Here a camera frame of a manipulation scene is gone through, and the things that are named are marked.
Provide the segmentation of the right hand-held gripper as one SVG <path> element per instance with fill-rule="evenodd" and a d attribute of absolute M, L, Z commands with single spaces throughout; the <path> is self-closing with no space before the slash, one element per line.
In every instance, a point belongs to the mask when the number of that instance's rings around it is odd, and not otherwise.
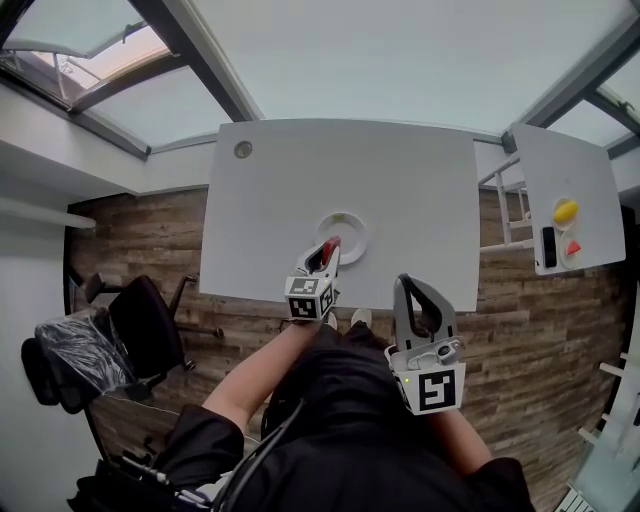
<path fill-rule="evenodd" d="M 466 364 L 453 337 L 453 306 L 434 287 L 403 273 L 394 283 L 393 311 L 398 349 L 392 345 L 384 354 L 406 408 L 413 415 L 459 409 Z M 432 344 L 424 345 L 425 339 Z"/>

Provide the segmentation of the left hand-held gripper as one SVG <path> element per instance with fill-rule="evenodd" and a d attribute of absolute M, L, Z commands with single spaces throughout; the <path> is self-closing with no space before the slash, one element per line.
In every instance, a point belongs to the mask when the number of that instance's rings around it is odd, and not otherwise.
<path fill-rule="evenodd" d="M 324 246 L 321 242 L 305 251 L 286 279 L 285 301 L 293 321 L 323 320 L 335 305 L 341 252 L 337 248 L 327 264 Z"/>

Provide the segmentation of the white round plate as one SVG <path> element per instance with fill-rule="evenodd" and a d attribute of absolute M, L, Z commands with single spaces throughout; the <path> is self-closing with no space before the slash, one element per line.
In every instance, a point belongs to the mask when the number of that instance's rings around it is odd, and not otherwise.
<path fill-rule="evenodd" d="M 364 222 L 355 214 L 337 212 L 326 216 L 316 228 L 314 242 L 318 244 L 335 236 L 341 239 L 340 266 L 352 265 L 364 255 L 369 233 Z"/>

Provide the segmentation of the person's right forearm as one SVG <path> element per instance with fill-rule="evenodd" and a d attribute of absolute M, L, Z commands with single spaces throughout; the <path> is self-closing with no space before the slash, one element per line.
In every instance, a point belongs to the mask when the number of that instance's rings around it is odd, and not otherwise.
<path fill-rule="evenodd" d="M 426 421 L 449 464 L 459 474 L 471 475 L 493 459 L 488 446 L 459 409 L 428 415 Z"/>

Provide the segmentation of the person's left forearm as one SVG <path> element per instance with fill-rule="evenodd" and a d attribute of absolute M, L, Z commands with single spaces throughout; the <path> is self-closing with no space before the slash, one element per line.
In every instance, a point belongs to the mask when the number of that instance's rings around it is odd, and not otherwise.
<path fill-rule="evenodd" d="M 202 404 L 234 423 L 242 433 L 299 356 L 314 340 L 321 321 L 292 324 L 237 365 Z"/>

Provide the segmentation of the large white table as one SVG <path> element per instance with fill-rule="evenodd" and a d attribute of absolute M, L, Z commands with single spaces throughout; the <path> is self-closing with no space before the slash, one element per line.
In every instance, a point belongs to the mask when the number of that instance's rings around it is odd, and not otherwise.
<path fill-rule="evenodd" d="M 234 155 L 243 140 L 246 159 Z M 201 251 L 204 294 L 282 301 L 285 281 L 326 216 L 366 225 L 364 255 L 338 276 L 338 303 L 388 309 L 402 273 L 459 312 L 476 308 L 479 189 L 473 138 L 409 124 L 271 120 L 223 126 Z"/>

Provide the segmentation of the black phone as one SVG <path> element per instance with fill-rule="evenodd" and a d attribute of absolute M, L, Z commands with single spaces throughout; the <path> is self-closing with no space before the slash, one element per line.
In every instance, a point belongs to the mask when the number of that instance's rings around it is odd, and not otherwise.
<path fill-rule="evenodd" d="M 557 249 L 555 230 L 552 226 L 545 226 L 541 229 L 541 241 L 543 248 L 543 263 L 547 269 L 557 266 Z"/>

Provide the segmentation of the person's black clothing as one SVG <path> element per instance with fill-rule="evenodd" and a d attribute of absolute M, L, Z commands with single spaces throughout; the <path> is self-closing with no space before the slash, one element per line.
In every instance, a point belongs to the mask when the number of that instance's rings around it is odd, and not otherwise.
<path fill-rule="evenodd" d="M 232 512 L 536 512 L 523 468 L 495 457 L 463 476 L 427 416 L 410 413 L 371 327 L 322 324 L 245 433 L 188 405 L 157 467 L 206 491 L 235 472 Z"/>

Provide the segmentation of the yellow toy fruit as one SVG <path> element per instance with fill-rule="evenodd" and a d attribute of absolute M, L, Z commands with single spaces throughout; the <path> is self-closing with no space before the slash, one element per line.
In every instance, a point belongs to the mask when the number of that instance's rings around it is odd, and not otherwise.
<path fill-rule="evenodd" d="M 578 212 L 579 204 L 576 201 L 561 198 L 554 206 L 553 220 L 558 224 L 571 222 L 575 219 Z"/>

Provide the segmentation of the black office chair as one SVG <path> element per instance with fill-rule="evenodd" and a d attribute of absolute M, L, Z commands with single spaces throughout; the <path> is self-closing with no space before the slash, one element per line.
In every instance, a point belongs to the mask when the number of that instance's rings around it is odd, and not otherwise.
<path fill-rule="evenodd" d="M 123 286 L 110 285 L 96 273 L 85 286 L 85 297 L 89 303 L 102 294 L 115 296 L 108 306 L 111 321 L 124 345 L 134 376 L 147 389 L 162 382 L 176 367 L 187 372 L 195 368 L 195 362 L 185 356 L 180 336 L 182 331 L 210 334 L 216 338 L 224 336 L 220 328 L 182 328 L 176 323 L 175 316 L 185 286 L 197 281 L 195 275 L 182 276 L 169 302 L 164 300 L 146 275 Z"/>

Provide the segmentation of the small white table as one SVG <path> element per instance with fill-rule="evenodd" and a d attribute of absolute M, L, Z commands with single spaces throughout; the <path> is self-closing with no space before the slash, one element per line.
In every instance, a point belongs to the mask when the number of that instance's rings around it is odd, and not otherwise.
<path fill-rule="evenodd" d="M 482 254 L 531 249 L 540 276 L 616 263 L 626 258 L 618 190 L 607 151 L 597 145 L 526 124 L 512 126 L 516 151 L 490 168 L 478 181 L 493 181 L 498 194 L 503 242 L 485 246 Z M 562 197 L 575 200 L 579 213 L 573 231 L 582 250 L 577 265 L 560 259 L 559 231 L 553 208 Z M 543 263 L 541 229 L 555 230 L 557 266 Z"/>

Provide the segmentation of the white rack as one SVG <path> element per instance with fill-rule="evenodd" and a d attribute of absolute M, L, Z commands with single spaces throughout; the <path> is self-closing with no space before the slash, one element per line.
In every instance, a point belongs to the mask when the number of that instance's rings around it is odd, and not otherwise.
<path fill-rule="evenodd" d="M 578 435 L 594 446 L 601 441 L 616 457 L 630 455 L 640 449 L 640 359 L 622 352 L 621 367 L 601 363 L 599 369 L 616 378 L 618 384 L 609 413 L 603 413 L 602 430 L 588 431 L 581 427 Z"/>

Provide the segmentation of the dark framed glass window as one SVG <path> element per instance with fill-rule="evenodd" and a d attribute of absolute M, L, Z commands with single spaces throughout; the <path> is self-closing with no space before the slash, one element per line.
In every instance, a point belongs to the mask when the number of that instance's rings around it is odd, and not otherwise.
<path fill-rule="evenodd" d="M 640 149 L 640 0 L 517 121 L 605 148 Z"/>
<path fill-rule="evenodd" d="M 202 0 L 0 0 L 0 84 L 139 160 L 264 116 Z"/>

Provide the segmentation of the plastic-wrapped black chair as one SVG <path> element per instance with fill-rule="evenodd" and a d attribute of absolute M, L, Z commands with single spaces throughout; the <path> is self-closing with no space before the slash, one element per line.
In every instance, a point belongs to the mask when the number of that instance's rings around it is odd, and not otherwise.
<path fill-rule="evenodd" d="M 21 360 L 37 401 L 78 414 L 95 399 L 137 381 L 105 308 L 87 309 L 36 326 Z"/>

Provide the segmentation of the black equipment bag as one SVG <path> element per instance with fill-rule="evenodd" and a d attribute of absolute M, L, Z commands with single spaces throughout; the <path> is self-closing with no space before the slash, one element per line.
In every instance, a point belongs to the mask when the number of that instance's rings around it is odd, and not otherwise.
<path fill-rule="evenodd" d="M 127 455 L 99 459 L 95 473 L 77 481 L 67 504 L 72 512 L 206 512 L 166 474 Z"/>

